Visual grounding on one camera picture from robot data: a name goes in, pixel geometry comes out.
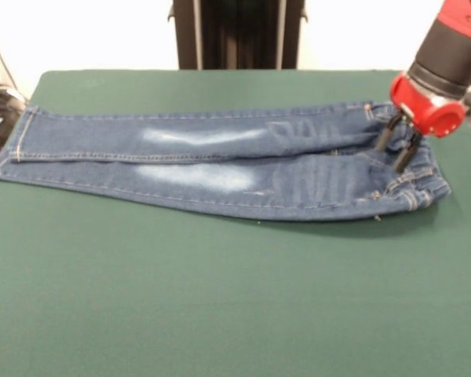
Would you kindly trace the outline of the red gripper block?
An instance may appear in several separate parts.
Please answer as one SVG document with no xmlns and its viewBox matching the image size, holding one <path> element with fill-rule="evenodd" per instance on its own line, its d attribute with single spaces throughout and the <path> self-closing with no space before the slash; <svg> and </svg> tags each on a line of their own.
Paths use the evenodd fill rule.
<svg viewBox="0 0 471 377">
<path fill-rule="evenodd" d="M 389 144 L 394 130 L 404 115 L 418 131 L 413 133 L 407 145 L 394 162 L 394 170 L 402 173 L 416 155 L 422 138 L 427 135 L 446 137 L 455 132 L 466 116 L 461 101 L 450 100 L 429 92 L 404 73 L 394 78 L 389 90 L 393 104 L 402 111 L 397 112 L 386 123 L 380 133 L 375 150 L 383 152 Z"/>
</svg>

